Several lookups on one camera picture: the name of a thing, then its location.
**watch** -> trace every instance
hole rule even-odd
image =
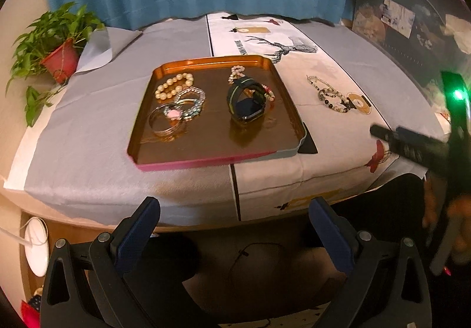
[[[252,97],[239,101],[241,94],[249,90]],[[265,111],[265,89],[253,78],[244,76],[234,80],[229,88],[227,102],[231,116],[239,122],[247,123],[262,116]]]

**hand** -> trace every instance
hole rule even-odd
[[[422,219],[423,228],[437,222],[437,201],[433,194],[430,181],[424,182],[425,215]],[[453,248],[457,252],[466,251],[471,247],[471,195],[462,195],[455,199],[447,210],[448,217],[461,215],[465,218],[461,226],[461,234],[456,238]]]

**green led light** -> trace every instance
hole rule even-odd
[[[453,92],[453,97],[455,100],[462,101],[465,99],[465,93],[462,90],[457,89]]]

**screw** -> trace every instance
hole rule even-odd
[[[98,241],[104,243],[110,239],[110,234],[107,232],[102,232],[100,235],[98,235]]]
[[[411,238],[404,238],[404,244],[407,247],[412,247],[414,246],[414,241]]]
[[[59,239],[57,242],[56,242],[56,247],[57,248],[62,248],[65,246],[65,239]]]
[[[371,240],[371,234],[368,231],[360,231],[358,233],[358,236],[360,237],[361,240],[364,240],[366,242]]]

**flower pot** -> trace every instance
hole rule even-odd
[[[41,65],[46,67],[59,84],[63,84],[75,73],[78,63],[79,55],[74,48],[74,40],[71,38],[41,61]]]

